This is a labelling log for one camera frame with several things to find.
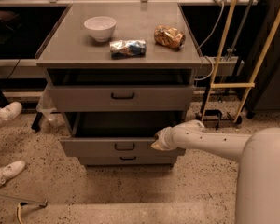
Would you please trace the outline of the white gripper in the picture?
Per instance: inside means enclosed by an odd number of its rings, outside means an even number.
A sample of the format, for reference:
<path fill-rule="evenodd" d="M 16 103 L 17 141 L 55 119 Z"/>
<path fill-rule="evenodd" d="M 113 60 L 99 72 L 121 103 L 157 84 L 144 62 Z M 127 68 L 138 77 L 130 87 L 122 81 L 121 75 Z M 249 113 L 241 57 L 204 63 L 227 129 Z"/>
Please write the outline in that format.
<path fill-rule="evenodd" d="M 177 149 L 173 141 L 172 127 L 164 128 L 158 131 L 155 135 L 156 140 L 152 143 L 151 147 L 159 151 L 170 151 Z"/>

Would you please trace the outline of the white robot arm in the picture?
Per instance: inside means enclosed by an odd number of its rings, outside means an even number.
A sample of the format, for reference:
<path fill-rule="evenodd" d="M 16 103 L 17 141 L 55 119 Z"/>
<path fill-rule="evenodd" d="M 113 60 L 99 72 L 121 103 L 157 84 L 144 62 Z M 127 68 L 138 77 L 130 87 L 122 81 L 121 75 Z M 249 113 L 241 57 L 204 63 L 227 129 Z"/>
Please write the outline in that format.
<path fill-rule="evenodd" d="M 159 151 L 199 149 L 238 163 L 234 224 L 280 224 L 280 128 L 207 133 L 191 120 L 156 133 Z"/>

